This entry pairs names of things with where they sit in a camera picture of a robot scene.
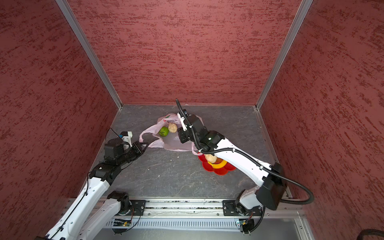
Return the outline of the pink plastic bag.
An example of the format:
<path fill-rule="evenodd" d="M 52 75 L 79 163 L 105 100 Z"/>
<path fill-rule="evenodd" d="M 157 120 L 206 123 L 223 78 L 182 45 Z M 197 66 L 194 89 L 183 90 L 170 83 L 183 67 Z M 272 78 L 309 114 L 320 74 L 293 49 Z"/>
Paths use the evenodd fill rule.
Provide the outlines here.
<path fill-rule="evenodd" d="M 149 148 L 162 148 L 174 152 L 192 152 L 195 156 L 202 155 L 197 153 L 197 149 L 193 146 L 192 142 L 182 144 L 179 140 L 178 132 L 169 133 L 166 137 L 161 137 L 159 135 L 160 129 L 168 127 L 169 123 L 176 124 L 178 128 L 181 127 L 177 114 L 168 114 L 160 117 L 155 125 L 144 130 L 139 136 L 139 142 L 144 143 L 144 137 L 152 135 L 155 140 L 149 144 Z"/>

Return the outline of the yellow fake banana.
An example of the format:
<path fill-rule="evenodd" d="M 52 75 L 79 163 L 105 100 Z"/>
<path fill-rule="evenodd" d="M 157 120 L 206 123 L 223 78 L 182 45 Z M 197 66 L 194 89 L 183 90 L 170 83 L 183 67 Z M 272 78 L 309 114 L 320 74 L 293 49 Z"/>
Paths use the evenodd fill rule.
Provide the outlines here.
<path fill-rule="evenodd" d="M 211 165 L 213 167 L 213 169 L 222 169 L 227 165 L 227 161 L 221 160 L 219 163 L 218 162 L 215 162 L 215 163 L 208 162 L 208 164 Z"/>

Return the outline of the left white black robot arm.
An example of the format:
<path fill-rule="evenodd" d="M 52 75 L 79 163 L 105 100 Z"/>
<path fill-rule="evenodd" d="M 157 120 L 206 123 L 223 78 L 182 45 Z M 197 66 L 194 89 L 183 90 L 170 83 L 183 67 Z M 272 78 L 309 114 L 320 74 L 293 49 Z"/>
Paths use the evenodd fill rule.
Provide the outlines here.
<path fill-rule="evenodd" d="M 131 144 L 121 155 L 114 155 L 97 165 L 88 175 L 87 182 L 67 212 L 58 220 L 44 240 L 93 240 L 102 228 L 116 215 L 142 216 L 143 207 L 135 208 L 124 192 L 113 191 L 103 205 L 92 214 L 102 195 L 121 173 L 123 165 L 141 157 L 148 143 L 138 141 Z"/>

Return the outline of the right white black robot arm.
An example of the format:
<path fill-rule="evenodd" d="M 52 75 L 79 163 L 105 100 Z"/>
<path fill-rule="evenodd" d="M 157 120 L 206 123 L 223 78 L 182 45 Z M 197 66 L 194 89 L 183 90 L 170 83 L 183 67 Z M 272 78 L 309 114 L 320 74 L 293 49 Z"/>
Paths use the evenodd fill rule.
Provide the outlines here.
<path fill-rule="evenodd" d="M 263 206 L 277 210 L 287 188 L 287 182 L 273 174 L 283 174 L 279 164 L 271 165 L 260 161 L 238 147 L 224 135 L 209 131 L 195 115 L 177 114 L 181 127 L 178 129 L 182 143 L 191 141 L 198 152 L 222 159 L 246 174 L 256 186 L 243 191 L 235 201 L 237 211 L 245 214 L 254 207 Z"/>

